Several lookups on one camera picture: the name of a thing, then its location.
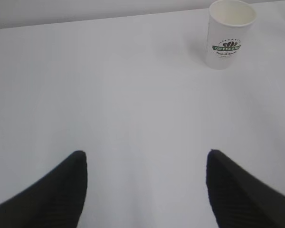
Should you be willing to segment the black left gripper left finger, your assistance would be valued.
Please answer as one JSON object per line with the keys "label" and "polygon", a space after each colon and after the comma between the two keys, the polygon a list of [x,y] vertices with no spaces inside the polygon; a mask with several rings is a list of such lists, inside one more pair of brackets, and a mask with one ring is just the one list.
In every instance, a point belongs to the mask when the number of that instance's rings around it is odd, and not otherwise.
{"label": "black left gripper left finger", "polygon": [[87,179],[86,153],[75,151],[43,178],[0,204],[0,228],[76,228]]}

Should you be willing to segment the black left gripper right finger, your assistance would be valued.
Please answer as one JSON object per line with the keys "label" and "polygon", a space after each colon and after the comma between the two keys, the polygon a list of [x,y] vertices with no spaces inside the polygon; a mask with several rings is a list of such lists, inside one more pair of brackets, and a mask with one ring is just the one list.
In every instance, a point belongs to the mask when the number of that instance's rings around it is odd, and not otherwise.
{"label": "black left gripper right finger", "polygon": [[219,150],[207,155],[206,185],[218,227],[285,228],[285,195]]}

